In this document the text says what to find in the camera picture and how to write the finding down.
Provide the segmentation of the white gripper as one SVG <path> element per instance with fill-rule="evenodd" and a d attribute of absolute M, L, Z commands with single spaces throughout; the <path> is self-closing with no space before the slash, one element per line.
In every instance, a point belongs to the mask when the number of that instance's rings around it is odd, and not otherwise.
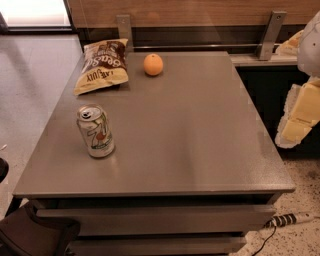
<path fill-rule="evenodd" d="M 300 144 L 320 122 L 320 11 L 300 30 L 282 43 L 276 54 L 296 56 L 298 69 L 311 77 L 302 86 L 293 84 L 287 94 L 275 143 L 280 148 Z"/>

